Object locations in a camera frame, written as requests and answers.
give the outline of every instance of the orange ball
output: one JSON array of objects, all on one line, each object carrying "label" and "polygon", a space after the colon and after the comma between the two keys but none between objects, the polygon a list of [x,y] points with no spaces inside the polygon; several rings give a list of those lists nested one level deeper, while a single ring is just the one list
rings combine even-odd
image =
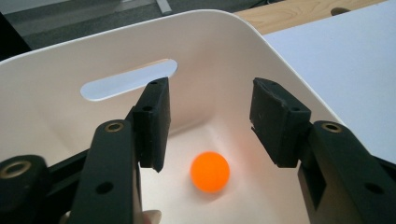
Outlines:
[{"label": "orange ball", "polygon": [[192,183],[203,192],[214,193],[224,188],[230,177],[228,162],[217,152],[204,152],[192,162]]}]

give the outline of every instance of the white container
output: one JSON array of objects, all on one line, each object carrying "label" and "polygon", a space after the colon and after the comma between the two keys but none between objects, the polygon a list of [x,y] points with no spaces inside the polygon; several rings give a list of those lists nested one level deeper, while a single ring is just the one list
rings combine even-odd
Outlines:
[{"label": "white container", "polygon": [[[172,124],[163,170],[142,169],[145,210],[162,223],[307,223],[296,169],[278,169],[250,130],[254,77],[283,85],[313,111],[334,120],[300,78],[233,14],[192,11],[32,51],[0,63],[0,160],[37,154],[49,165],[89,148],[95,128],[123,119],[142,88],[104,101],[81,97],[91,81],[173,59]],[[200,152],[231,168],[217,194],[189,178]]]}]

